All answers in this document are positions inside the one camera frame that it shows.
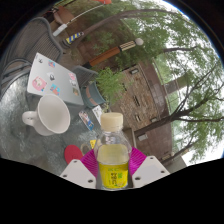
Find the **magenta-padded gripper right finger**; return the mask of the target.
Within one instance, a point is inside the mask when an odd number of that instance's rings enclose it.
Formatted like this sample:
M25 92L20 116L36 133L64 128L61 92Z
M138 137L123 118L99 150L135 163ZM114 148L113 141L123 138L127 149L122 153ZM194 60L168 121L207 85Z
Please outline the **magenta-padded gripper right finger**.
M132 149L129 173L132 188L143 187L169 175L167 169L155 156L146 156L136 148Z

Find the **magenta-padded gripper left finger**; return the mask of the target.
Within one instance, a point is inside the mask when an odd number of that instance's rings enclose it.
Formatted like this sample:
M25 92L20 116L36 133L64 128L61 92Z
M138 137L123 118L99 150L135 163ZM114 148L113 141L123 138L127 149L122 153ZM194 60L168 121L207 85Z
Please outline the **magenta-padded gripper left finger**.
M94 151L90 150L80 160L72 159L60 177L84 188L95 189L98 163Z

